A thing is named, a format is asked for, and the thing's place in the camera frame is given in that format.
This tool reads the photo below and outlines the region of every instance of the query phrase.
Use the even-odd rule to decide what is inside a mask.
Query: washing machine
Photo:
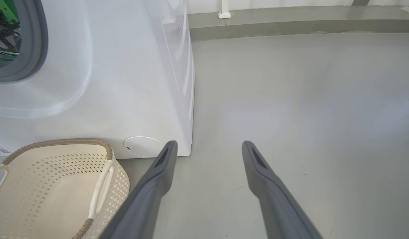
[[[0,148],[99,138],[117,159],[191,153],[185,0],[0,1]]]

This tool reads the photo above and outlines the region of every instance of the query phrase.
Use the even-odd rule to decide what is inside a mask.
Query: basket handle
[[[2,183],[4,183],[4,180],[5,180],[5,178],[7,178],[7,175],[8,175],[7,165],[1,164],[0,169],[5,171],[5,175],[4,175],[4,177],[2,177],[2,180],[0,182],[0,187],[1,187]]]
[[[97,184],[95,185],[94,194],[92,194],[91,206],[89,207],[89,219],[95,219],[95,216],[100,212],[102,205],[104,204],[104,199],[108,193],[108,189],[110,188],[110,179],[113,176],[113,160],[109,160],[102,169],[102,172],[98,178]],[[107,180],[107,185],[104,189],[104,194],[102,195],[100,205],[98,206],[98,199],[101,191],[103,189],[104,180],[109,175],[109,180]]]

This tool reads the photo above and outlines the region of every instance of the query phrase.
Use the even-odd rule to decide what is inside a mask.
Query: laundry basket
[[[99,139],[31,144],[0,170],[0,238],[98,238],[129,192],[126,172]]]

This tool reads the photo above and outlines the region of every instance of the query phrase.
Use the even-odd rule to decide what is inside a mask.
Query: basket bottom
[[[82,227],[100,174],[78,174],[54,185],[33,227],[39,239],[70,239]]]

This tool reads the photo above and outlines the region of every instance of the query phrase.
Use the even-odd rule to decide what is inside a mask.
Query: blue and white label
[[[10,154],[11,154],[10,151],[8,151],[8,150],[6,150],[6,149],[4,149],[4,148],[2,148],[2,147],[0,146],[0,156],[1,156],[1,157],[6,158],[6,157],[8,157]]]

